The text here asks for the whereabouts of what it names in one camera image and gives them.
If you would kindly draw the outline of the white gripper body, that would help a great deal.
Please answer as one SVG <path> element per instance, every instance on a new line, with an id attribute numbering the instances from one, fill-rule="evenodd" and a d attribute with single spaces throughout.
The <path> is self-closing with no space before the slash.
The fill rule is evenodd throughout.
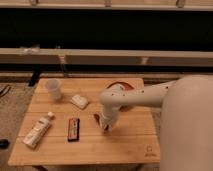
<path id="1" fill-rule="evenodd" d="M 118 120 L 118 109 L 103 107 L 100 116 L 100 126 L 102 129 L 111 130 Z"/>

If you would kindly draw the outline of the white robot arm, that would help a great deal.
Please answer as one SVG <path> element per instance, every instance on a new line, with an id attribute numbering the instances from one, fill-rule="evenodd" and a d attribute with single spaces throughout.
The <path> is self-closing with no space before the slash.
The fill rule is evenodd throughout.
<path id="1" fill-rule="evenodd" d="M 100 95 L 101 125 L 113 125 L 123 106 L 160 107 L 160 171 L 213 171 L 213 76 L 126 90 L 119 83 Z"/>

